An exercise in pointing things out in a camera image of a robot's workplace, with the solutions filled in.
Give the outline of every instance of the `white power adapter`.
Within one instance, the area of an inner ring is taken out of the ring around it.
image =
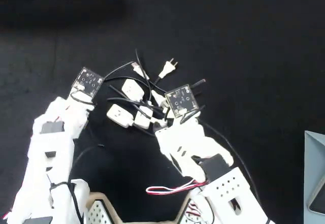
[[[132,126],[134,123],[133,115],[117,104],[112,105],[106,115],[113,122],[119,124],[124,128]]]
[[[149,117],[152,117],[153,111],[150,108],[146,106],[140,106],[140,109]],[[150,126],[150,119],[145,117],[140,111],[138,111],[136,119],[134,120],[134,124],[138,125],[143,129],[148,129]]]
[[[133,79],[126,79],[122,86],[123,93],[133,101],[140,102],[143,99],[144,91]]]

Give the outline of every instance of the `circuit board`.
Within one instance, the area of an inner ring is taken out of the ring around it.
[[[199,108],[188,84],[167,92],[165,97],[175,118]]]
[[[72,87],[94,98],[102,85],[104,78],[92,70],[83,68]]]

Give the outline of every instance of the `cable connector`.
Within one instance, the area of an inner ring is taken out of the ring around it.
[[[129,113],[126,109],[118,106],[117,104],[112,105],[106,115],[113,122],[119,124],[124,128],[132,126],[134,123],[133,115]]]
[[[154,97],[155,101],[157,102],[158,106],[160,107],[166,107],[167,106],[167,101],[165,96],[160,95],[156,91],[152,90],[151,91],[152,96]]]
[[[147,116],[150,118],[152,117],[153,111],[146,107],[146,106],[140,106],[140,109],[146,113]],[[138,125],[139,127],[143,129],[148,129],[150,126],[150,119],[144,116],[140,111],[137,112],[136,119],[134,120],[134,124]]]
[[[143,89],[132,79],[126,79],[122,86],[122,91],[132,101],[140,102],[143,99]]]
[[[167,74],[171,73],[172,71],[174,71],[176,69],[176,65],[178,64],[178,62],[172,64],[173,60],[174,59],[172,58],[171,60],[166,61],[165,65],[164,65],[164,69],[158,75],[158,77],[160,77],[160,79],[164,78]]]
[[[131,63],[132,67],[133,67],[133,71],[135,71],[137,74],[139,74],[141,77],[144,78],[143,72],[141,70],[141,67],[138,63],[133,62]],[[144,72],[146,78],[149,80],[149,76],[146,74],[146,72]]]

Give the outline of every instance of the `wire bundle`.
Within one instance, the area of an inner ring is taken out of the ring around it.
[[[195,216],[201,216],[201,211],[197,208],[197,205],[196,204],[192,204],[191,202],[188,203],[188,206],[187,206],[190,211],[186,211],[185,214],[188,214],[188,215],[195,215]]]
[[[201,187],[206,185],[207,182],[198,183],[194,179],[190,182],[176,188],[169,188],[165,186],[151,186],[146,188],[146,193],[149,195],[172,195],[178,192],[189,190],[195,187]]]

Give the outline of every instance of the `black cloth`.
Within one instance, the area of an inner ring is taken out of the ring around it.
[[[325,0],[37,0],[0,5],[0,210],[19,190],[33,120],[66,97],[83,66],[105,75],[135,60],[154,80],[166,60],[170,90],[202,78],[202,119],[246,161],[266,214],[303,223],[304,130],[325,133]],[[131,67],[119,75],[130,75]],[[150,185],[186,182],[158,143],[98,108],[76,142],[74,177],[104,192],[123,221],[176,217],[184,194],[148,196]]]

